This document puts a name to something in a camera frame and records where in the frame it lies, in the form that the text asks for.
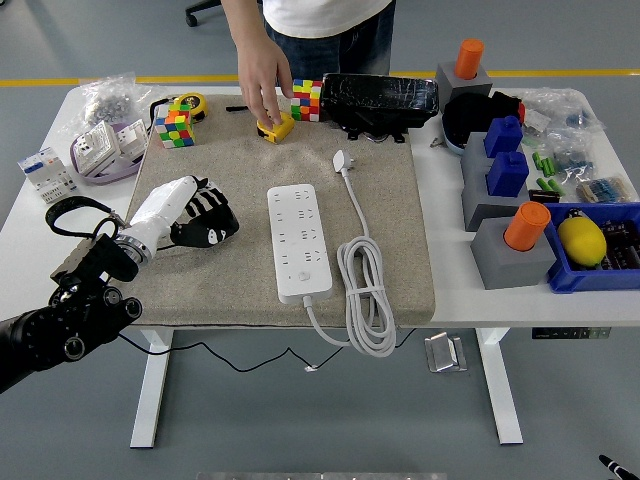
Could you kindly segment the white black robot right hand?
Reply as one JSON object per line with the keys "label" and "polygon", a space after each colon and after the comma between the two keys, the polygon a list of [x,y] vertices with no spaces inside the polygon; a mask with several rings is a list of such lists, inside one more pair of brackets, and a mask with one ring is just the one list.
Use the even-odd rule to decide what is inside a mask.
{"label": "white black robot right hand", "polygon": [[624,473],[624,468],[621,467],[618,463],[616,463],[614,460],[612,460],[608,456],[600,454],[599,461],[617,478],[619,479],[626,478],[626,474]]}

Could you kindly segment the person's right hand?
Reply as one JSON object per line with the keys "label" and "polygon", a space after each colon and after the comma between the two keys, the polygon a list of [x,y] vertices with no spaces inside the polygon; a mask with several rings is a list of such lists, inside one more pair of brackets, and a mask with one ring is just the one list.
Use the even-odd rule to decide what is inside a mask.
{"label": "person's right hand", "polygon": [[237,43],[238,75],[246,105],[265,127],[282,123],[276,87],[292,98],[293,80],[283,51],[264,31],[250,32]]}

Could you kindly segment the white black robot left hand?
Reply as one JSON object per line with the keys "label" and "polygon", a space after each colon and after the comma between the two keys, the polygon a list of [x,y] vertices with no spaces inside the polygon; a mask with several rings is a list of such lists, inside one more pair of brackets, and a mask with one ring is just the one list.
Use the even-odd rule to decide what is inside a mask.
{"label": "white black robot left hand", "polygon": [[218,186],[189,175],[154,188],[116,244],[144,265],[154,258],[162,239],[175,246],[209,248],[238,230],[239,222]]}

